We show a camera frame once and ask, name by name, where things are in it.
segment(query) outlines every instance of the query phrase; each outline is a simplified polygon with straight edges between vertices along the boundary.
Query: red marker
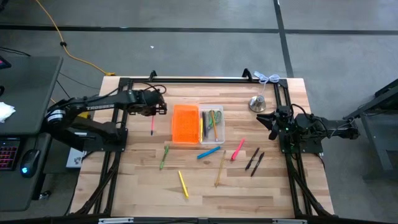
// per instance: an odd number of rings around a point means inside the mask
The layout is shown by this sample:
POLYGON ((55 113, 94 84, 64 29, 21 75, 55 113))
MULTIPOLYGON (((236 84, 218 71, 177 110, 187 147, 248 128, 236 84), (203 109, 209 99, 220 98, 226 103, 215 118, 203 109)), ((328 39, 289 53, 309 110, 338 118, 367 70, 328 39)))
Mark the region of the red marker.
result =
POLYGON ((234 161, 236 156, 238 155, 239 150, 241 150, 242 145, 244 143, 244 138, 242 138, 241 143, 239 144, 238 148, 235 150, 234 154, 232 154, 231 160, 234 161))

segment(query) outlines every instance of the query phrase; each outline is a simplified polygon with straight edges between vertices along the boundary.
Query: gray carpet floor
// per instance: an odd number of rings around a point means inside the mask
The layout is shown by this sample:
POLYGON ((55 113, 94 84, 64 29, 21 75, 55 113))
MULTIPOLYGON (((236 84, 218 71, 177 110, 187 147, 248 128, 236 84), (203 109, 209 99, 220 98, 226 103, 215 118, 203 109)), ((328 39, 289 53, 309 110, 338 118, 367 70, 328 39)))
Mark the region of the gray carpet floor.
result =
MULTIPOLYGON (((280 0, 286 29, 397 30, 398 1, 280 0)), ((43 0, 63 26, 184 27, 277 29, 273 0, 43 0)), ((50 25, 34 1, 10 1, 1 24, 50 25)), ((286 77, 279 34, 219 32, 62 32, 73 55, 118 75, 238 77, 244 68, 286 77)), ((312 112, 341 119, 369 101, 398 76, 398 35, 287 34, 294 77, 304 78, 312 112)), ((33 56, 62 56, 62 73, 99 88, 103 74, 68 58, 54 31, 0 30, 0 46, 33 56)), ((71 96, 94 95, 60 76, 71 96)), ((65 98, 56 86, 53 97, 65 98)), ((335 213, 345 218, 398 220, 398 184, 365 182, 380 169, 358 121, 355 141, 326 139, 326 175, 335 213)), ((52 174, 45 189, 53 195, 32 202, 25 212, 0 213, 0 220, 63 215, 78 172, 52 174)))

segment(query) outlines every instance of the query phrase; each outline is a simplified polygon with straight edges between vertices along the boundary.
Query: computer keyboard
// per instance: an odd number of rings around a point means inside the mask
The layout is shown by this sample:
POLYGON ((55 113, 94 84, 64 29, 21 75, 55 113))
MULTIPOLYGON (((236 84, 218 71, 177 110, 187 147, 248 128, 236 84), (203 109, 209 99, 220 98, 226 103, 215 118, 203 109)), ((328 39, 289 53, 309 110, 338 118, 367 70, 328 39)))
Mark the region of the computer keyboard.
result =
POLYGON ((15 169, 20 144, 19 138, 0 139, 0 171, 15 169))

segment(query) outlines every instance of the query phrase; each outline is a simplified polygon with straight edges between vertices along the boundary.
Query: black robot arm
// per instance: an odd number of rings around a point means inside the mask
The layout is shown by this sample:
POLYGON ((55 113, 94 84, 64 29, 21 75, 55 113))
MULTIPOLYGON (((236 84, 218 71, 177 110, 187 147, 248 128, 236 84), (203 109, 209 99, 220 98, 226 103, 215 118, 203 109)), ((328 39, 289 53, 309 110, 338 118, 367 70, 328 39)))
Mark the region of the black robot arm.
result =
POLYGON ((127 129, 117 128, 116 123, 99 123, 78 115, 85 111, 117 108, 144 116, 166 114, 167 105, 162 92, 154 90, 115 91, 104 96, 71 98, 61 100, 48 109, 42 129, 53 138, 81 151, 123 151, 127 129), (84 130, 84 135, 70 130, 84 130))
POLYGON ((274 140, 281 132, 295 142, 309 139, 320 141, 325 137, 331 138, 332 136, 356 139, 359 136, 353 119, 327 120, 313 114, 306 114, 306 112, 300 113, 294 118, 292 106, 280 106, 270 114, 258 114, 257 120, 271 131, 269 134, 271 140, 274 140))

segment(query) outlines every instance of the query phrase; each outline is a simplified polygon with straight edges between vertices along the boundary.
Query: orange container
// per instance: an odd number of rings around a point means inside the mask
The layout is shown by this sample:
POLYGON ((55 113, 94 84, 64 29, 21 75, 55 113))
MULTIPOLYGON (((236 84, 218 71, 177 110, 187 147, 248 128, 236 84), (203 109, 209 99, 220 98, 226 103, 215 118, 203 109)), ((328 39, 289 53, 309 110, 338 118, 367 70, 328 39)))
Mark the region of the orange container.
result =
POLYGON ((174 105, 172 121, 173 143, 198 144, 199 109, 194 105, 174 105))

